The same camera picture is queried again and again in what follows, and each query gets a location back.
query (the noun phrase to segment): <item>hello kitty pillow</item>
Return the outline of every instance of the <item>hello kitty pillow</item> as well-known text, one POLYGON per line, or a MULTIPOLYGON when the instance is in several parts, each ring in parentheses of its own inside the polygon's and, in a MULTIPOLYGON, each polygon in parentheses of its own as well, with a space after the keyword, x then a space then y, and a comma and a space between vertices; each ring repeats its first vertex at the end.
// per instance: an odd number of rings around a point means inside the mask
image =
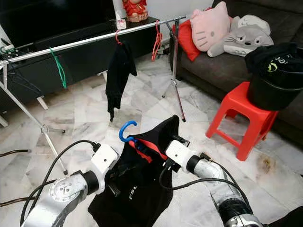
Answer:
POLYGON ((224 1, 207 11, 196 9, 190 22, 193 42, 198 50, 204 52, 226 36, 231 25, 224 1))

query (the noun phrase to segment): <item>gray sofa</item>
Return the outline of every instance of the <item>gray sofa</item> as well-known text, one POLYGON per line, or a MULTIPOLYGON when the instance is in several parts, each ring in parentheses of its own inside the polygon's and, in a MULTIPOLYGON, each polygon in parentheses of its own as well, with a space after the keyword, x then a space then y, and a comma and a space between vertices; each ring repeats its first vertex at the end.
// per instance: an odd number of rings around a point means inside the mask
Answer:
MULTIPOLYGON (((215 0, 213 7, 220 2, 215 0)), ((256 15, 267 21, 276 44, 297 42, 303 47, 303 0, 225 0, 231 17, 256 15)), ((177 78, 185 79, 216 98, 223 97, 251 75, 243 57, 224 53, 214 58, 202 52, 192 62, 179 47, 177 78)), ((303 145, 303 92, 284 110, 273 129, 303 145)))

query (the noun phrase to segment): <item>blue hanger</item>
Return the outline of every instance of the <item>blue hanger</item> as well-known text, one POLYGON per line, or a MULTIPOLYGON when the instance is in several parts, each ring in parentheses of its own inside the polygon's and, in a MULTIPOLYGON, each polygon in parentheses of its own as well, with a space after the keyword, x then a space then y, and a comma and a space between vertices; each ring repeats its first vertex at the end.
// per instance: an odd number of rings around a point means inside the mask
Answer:
POLYGON ((138 140, 136 140, 134 137, 128 137, 128 138, 123 138, 123 132, 124 132, 124 130, 130 125, 130 124, 133 124, 134 126, 136 126, 137 125, 137 122, 135 122, 135 121, 128 121, 128 122, 126 122, 123 126, 122 126, 122 128, 120 129, 120 131, 119 131, 119 138, 120 138, 120 140, 122 140, 122 142, 128 142, 128 141, 131 141, 131 140, 133 140, 134 142, 137 142, 138 140))

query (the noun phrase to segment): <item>white tile floor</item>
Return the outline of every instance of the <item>white tile floor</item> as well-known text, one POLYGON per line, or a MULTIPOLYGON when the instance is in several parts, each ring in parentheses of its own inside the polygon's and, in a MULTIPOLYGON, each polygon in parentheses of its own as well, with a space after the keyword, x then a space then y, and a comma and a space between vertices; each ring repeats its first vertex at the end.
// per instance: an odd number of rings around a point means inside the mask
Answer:
MULTIPOLYGON (((27 105, 40 121, 54 128, 66 129, 63 135, 51 132, 58 150, 80 139, 107 143, 122 151, 123 143, 118 138, 120 127, 128 120, 139 123, 130 126, 128 133, 150 130, 161 121, 179 114, 177 100, 170 88, 165 99, 161 98, 169 85, 171 72, 166 57, 156 62, 150 56, 136 63, 138 76, 130 76, 122 98, 120 110, 115 110, 113 122, 107 112, 106 83, 102 76, 95 76, 68 87, 67 90, 47 95, 48 110, 37 103, 27 105)), ((236 159, 236 149, 218 136, 211 140, 205 132, 220 103, 208 94, 184 81, 179 82, 179 91, 187 122, 180 122, 179 133, 191 141, 190 148, 207 152, 224 165, 238 181, 251 203, 255 215, 264 223, 279 219, 290 210, 303 205, 303 151, 270 132, 266 141, 261 141, 252 150, 245 162, 236 159)), ((5 119, 9 126, 0 129, 0 152, 18 148, 30 148, 30 154, 10 155, 0 158, 0 202, 25 197, 37 187, 53 160, 39 128, 20 110, 15 110, 5 119)), ((225 119, 221 129, 235 139, 241 140, 247 122, 225 119)), ((70 173, 85 171, 91 158, 87 145, 79 145, 63 156, 70 173)), ((62 177, 56 166, 50 179, 62 177)), ((179 185, 195 177, 180 172, 173 175, 173 184, 179 185)), ((67 218, 65 227, 95 227, 96 223, 87 212, 93 196, 87 198, 67 218)), ((0 208, 0 226, 17 227, 23 203, 0 208)), ((203 184, 176 191, 170 206, 157 220, 156 227, 219 227, 221 220, 203 184)))

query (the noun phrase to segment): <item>stuffed toy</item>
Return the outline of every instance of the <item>stuffed toy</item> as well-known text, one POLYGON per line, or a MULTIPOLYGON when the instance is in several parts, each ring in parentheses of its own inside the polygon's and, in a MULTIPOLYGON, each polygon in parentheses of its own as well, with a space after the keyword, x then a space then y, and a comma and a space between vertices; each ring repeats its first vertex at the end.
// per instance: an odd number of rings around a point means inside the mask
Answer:
POLYGON ((196 9, 190 22, 193 42, 204 52, 229 33, 231 24, 224 1, 207 11, 196 9))
POLYGON ((269 24, 253 15, 235 17, 232 21, 231 32, 222 40, 214 44, 207 52, 215 57, 224 52, 246 56, 259 46, 273 45, 269 24))
POLYGON ((130 22, 140 22, 148 18, 146 0, 123 0, 123 7, 130 22))

